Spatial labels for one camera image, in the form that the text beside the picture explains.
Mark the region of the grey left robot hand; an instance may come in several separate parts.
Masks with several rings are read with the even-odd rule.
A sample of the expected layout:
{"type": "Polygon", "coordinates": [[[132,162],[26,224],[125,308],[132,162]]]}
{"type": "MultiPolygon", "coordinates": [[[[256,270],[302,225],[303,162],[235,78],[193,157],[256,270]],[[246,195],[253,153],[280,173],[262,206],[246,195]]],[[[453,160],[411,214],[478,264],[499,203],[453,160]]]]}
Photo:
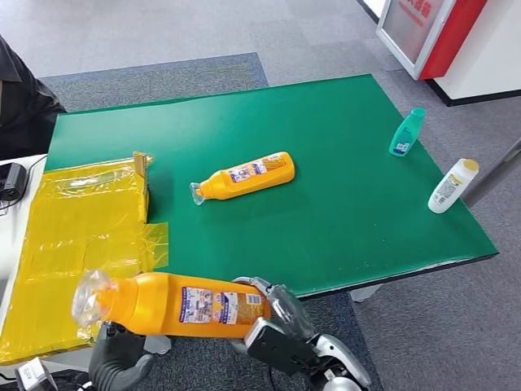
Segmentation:
{"type": "Polygon", "coordinates": [[[146,337],[115,322],[103,322],[88,367],[97,390],[128,390],[145,379],[155,362],[144,350],[146,337]]]}

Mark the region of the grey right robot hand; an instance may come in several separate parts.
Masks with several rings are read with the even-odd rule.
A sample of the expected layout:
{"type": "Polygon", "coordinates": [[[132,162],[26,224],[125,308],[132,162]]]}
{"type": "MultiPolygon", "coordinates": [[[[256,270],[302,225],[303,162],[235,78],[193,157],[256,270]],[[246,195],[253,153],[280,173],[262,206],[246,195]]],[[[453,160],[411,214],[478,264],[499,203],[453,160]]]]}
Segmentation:
{"type": "Polygon", "coordinates": [[[272,327],[290,340],[308,342],[317,335],[315,327],[304,305],[284,284],[272,284],[259,277],[244,276],[234,279],[233,282],[256,288],[265,299],[271,311],[266,318],[257,318],[243,339],[228,339],[240,354],[247,354],[250,343],[265,326],[272,327]]]}

